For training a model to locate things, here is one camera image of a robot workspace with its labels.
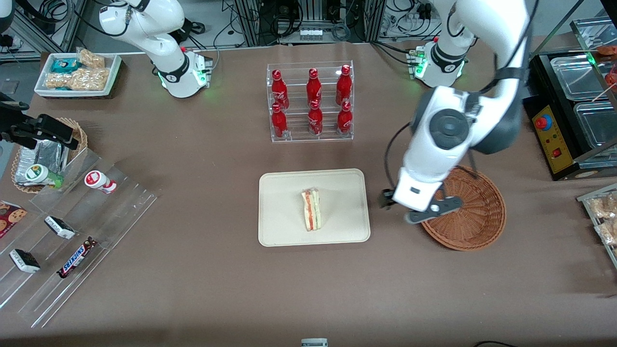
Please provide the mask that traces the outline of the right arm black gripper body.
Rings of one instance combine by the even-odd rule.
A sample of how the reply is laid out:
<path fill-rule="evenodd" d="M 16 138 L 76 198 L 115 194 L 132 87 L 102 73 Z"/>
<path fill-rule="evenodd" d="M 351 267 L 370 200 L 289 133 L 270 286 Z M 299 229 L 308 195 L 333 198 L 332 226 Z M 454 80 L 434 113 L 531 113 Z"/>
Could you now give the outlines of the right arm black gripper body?
<path fill-rule="evenodd" d="M 27 103 L 15 101 L 6 94 L 0 95 L 0 133 L 2 141 L 24 145 L 22 140 L 18 140 L 18 137 L 13 135 L 11 128 L 26 121 L 27 116 L 23 111 L 28 109 L 29 105 Z"/>

